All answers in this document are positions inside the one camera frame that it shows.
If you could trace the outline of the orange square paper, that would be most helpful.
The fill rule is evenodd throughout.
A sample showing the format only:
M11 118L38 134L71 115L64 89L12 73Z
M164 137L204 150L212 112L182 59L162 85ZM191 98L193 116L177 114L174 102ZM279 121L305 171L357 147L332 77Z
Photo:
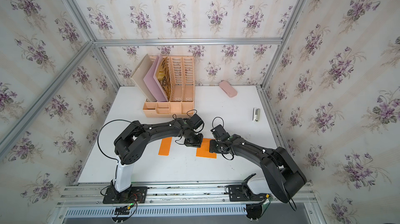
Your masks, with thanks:
M160 144L158 155L168 156L170 153L172 137L163 138Z
M217 154L210 152L211 139L204 138L200 148L196 150L196 157L216 159Z

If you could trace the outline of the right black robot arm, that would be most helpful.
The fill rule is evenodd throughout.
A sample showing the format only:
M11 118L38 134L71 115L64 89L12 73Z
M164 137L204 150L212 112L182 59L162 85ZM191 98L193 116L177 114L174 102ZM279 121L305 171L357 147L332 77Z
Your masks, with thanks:
M297 210L293 197L306 184L307 179L286 149L261 147L246 141L238 134L230 135L222 125L214 127L211 133L214 139L210 140L210 153L220 154L226 160L226 155L229 154L231 161L238 156L252 162L262 170L268 186L266 193L255 193L248 185L256 176L253 173L241 185L228 186L229 194L233 196L232 201L260 201L251 205L256 207L263 205L267 196L272 195L280 202L288 203L294 211Z

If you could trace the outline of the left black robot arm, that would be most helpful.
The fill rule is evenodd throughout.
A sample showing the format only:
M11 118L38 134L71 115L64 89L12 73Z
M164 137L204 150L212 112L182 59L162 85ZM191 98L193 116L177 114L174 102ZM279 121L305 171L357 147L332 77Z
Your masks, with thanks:
M197 114L188 115L187 118L175 116L173 120L159 124L142 124L139 121L115 119L107 122L103 127L113 122L129 124L114 140L115 157L103 152L99 142L101 130L98 131L96 144L105 157L117 162L115 177L110 184L116 194L121 194L131 188L133 164L142 157L148 144L165 138L178 137L184 138L184 146L199 148L203 141L201 131L205 126Z

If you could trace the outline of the peach desk organizer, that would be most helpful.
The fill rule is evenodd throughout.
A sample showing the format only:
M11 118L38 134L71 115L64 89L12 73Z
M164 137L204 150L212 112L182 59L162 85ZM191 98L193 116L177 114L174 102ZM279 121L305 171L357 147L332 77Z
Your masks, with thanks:
M152 62L157 56L150 56ZM150 102L146 100L143 111L146 117L161 118L193 115L195 101L194 57L162 56L169 60L171 95L167 102Z

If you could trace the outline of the small grey stapler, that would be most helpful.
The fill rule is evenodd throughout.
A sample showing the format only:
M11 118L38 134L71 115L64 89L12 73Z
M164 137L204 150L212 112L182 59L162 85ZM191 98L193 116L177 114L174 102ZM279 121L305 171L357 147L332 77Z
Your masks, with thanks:
M253 108L253 121L258 122L260 120L260 108Z

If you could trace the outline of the yellow patterned book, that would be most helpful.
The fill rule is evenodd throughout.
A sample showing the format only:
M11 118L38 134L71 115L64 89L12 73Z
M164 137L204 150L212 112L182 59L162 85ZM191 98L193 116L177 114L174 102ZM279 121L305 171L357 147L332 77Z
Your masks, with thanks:
M169 101L171 95L171 80L170 80L169 60L167 57L160 58L156 72L156 78L161 87L162 92L166 97L166 101Z

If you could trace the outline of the pink board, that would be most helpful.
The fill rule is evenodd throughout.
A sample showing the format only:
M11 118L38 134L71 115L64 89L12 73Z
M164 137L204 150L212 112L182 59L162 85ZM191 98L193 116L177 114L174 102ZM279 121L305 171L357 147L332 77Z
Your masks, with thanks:
M163 56L159 54L143 78L145 85L147 86L151 95L155 98L154 101L157 102L167 102L167 95L157 78L158 68L160 67L162 60Z

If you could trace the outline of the beige board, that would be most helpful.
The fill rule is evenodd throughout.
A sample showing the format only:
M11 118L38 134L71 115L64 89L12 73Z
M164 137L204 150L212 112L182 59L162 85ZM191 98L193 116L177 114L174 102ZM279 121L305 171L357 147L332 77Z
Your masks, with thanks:
M137 67L135 68L131 80L135 83L135 85L139 88L139 90L144 94L146 99L150 102L156 102L155 97L150 92L149 88L144 82L144 77L147 75L149 69L152 67L153 62L150 59L150 56L146 54L144 58L139 62Z

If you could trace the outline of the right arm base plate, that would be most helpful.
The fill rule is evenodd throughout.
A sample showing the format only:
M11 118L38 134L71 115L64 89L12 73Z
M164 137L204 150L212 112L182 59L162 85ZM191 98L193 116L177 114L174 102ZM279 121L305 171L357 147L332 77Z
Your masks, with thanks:
M267 198L266 193L255 194L246 185L231 184L225 186L230 202L261 202Z

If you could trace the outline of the aluminium mounting rail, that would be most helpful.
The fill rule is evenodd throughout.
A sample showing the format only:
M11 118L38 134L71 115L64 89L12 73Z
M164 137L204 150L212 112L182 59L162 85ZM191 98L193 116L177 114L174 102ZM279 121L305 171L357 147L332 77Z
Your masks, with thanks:
M223 204L229 203L226 186L240 184L233 181L205 182L137 182L133 187L147 187L146 205L178 205L178 204ZM102 205L106 187L110 183L81 183L66 186L55 198L57 206L96 206Z

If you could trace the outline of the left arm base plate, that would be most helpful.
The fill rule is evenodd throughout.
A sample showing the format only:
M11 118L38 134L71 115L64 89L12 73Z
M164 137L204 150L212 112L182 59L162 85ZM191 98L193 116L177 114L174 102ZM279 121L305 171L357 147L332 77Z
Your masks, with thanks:
M117 192L114 187L107 187L104 197L103 204L130 204L138 203L142 204L145 202L148 187L130 187L123 192Z

